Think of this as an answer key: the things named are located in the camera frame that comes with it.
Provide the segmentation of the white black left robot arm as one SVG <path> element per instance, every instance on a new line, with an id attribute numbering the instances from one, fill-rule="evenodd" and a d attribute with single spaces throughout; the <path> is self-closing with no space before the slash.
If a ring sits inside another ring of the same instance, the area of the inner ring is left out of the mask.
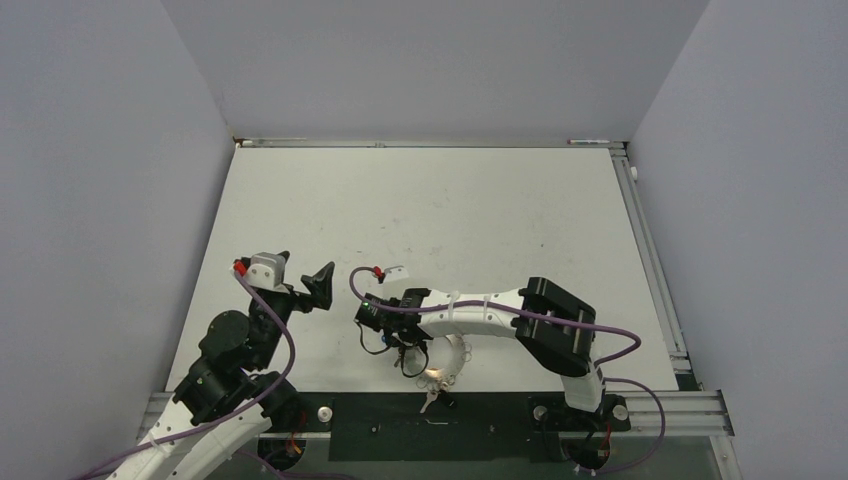
<path id="1" fill-rule="evenodd" d="M 292 347 L 292 313 L 332 305 L 334 262 L 301 278 L 305 291 L 285 283 L 288 252 L 234 261 L 231 272 L 250 295 L 246 311 L 219 313 L 199 342 L 200 355 L 140 444 L 112 479 L 201 479 L 249 439 L 270 429 L 299 430 L 309 407 L 287 376 L 270 368 L 281 343 Z"/>

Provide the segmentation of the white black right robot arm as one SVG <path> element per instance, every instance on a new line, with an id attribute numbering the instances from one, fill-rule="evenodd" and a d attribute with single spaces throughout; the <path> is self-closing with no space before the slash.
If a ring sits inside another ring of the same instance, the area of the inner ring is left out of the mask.
<path id="1" fill-rule="evenodd" d="M 515 340 L 560 378 L 566 417 L 579 428 L 604 416 L 603 364 L 641 344 L 632 332 L 597 324 L 593 307 L 543 277 L 488 294 L 418 287 L 384 299 L 357 287 L 351 291 L 360 302 L 355 324 L 380 334 L 383 352 L 396 351 L 396 365 L 406 377 L 435 392 L 467 363 L 468 337 Z"/>

